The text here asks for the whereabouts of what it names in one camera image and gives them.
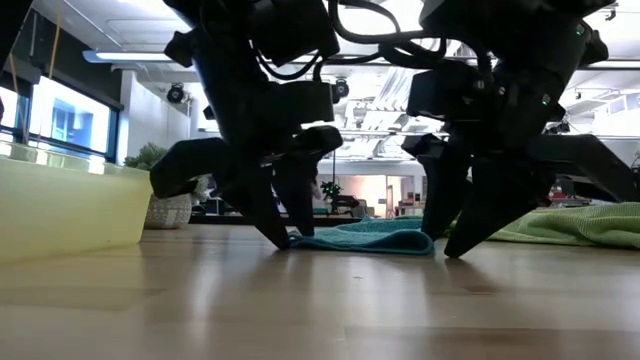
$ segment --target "table surface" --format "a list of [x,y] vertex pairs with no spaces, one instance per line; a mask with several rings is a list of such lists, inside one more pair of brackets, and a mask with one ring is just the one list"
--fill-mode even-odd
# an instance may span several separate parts
[[279,253],[253,228],[0,267],[7,360],[640,358],[631,251]]

